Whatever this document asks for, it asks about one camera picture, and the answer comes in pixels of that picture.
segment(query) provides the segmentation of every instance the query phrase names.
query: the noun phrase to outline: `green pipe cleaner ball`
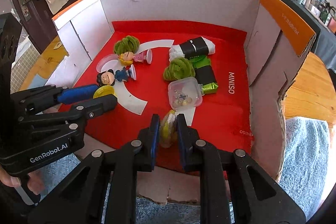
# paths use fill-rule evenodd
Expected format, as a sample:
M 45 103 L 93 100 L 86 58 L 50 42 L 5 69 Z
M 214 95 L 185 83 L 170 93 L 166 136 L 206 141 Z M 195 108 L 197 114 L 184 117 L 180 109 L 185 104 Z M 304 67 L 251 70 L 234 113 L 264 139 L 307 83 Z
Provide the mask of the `green pipe cleaner ball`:
M 173 59 L 163 72 L 163 78 L 166 81 L 176 81 L 187 77 L 195 77 L 195 70 L 191 62 L 184 57 Z
M 113 52 L 117 55 L 121 55 L 125 52 L 133 52 L 136 53 L 139 49 L 139 39 L 133 36 L 126 36 L 122 40 L 118 41 L 114 44 Z

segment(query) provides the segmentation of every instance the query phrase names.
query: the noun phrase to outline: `finger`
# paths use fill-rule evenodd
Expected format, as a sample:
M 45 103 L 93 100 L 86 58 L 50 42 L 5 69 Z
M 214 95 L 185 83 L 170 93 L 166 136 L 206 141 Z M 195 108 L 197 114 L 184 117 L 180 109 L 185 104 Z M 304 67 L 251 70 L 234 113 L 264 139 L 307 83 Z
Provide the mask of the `finger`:
M 44 190 L 44 183 L 41 179 L 40 171 L 36 170 L 28 174 L 30 179 L 27 183 L 28 189 L 35 195 L 40 194 Z
M 9 187 L 19 187 L 21 182 L 18 178 L 8 175 L 8 173 L 0 166 L 0 181 Z

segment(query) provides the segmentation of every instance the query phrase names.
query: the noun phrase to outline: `tiled wall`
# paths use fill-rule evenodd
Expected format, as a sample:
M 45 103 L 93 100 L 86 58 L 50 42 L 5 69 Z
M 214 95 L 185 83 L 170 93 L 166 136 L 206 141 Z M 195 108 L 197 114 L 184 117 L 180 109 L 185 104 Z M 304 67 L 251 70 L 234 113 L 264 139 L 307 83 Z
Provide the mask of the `tiled wall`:
M 12 68 L 11 82 L 10 82 L 10 93 L 14 93 L 20 90 L 20 87 L 25 80 L 28 72 L 33 67 L 40 54 L 31 45 L 28 50 L 18 59 Z

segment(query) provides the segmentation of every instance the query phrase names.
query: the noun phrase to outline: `girl figurine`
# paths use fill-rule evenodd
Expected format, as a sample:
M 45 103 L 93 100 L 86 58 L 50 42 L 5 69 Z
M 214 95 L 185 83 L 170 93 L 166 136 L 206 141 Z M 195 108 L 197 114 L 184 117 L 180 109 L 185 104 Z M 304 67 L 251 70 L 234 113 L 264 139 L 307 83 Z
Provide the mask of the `girl figurine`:
M 139 54 L 134 54 L 132 52 L 124 52 L 119 56 L 119 60 L 123 66 L 132 65 L 133 61 L 143 63 L 144 60 L 146 60 L 146 62 L 150 64 L 152 63 L 152 58 L 153 54 L 151 49 L 149 49 L 147 53 L 145 53 L 144 51 Z

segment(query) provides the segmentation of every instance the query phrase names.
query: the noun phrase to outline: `cartoon figurine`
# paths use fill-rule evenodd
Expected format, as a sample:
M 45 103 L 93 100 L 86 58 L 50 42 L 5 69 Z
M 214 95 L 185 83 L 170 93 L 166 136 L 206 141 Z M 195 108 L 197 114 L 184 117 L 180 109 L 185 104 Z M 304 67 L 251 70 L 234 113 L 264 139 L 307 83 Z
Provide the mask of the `cartoon figurine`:
M 137 79 L 137 74 L 135 72 L 135 67 L 133 64 L 129 69 L 123 67 L 122 70 L 117 70 L 115 72 L 115 78 L 118 82 L 127 81 L 129 77 L 131 77 L 133 80 Z
M 108 71 L 103 71 L 97 75 L 97 83 L 98 86 L 104 85 L 114 85 L 115 84 L 115 77 L 114 72 L 112 69 Z
M 149 49 L 147 53 L 145 53 L 144 51 L 138 54 L 134 54 L 132 52 L 124 52 L 119 56 L 119 60 L 123 66 L 129 66 L 133 64 L 133 61 L 143 63 L 144 60 L 146 60 L 146 62 L 150 64 L 152 63 L 152 59 L 153 54 L 151 49 Z

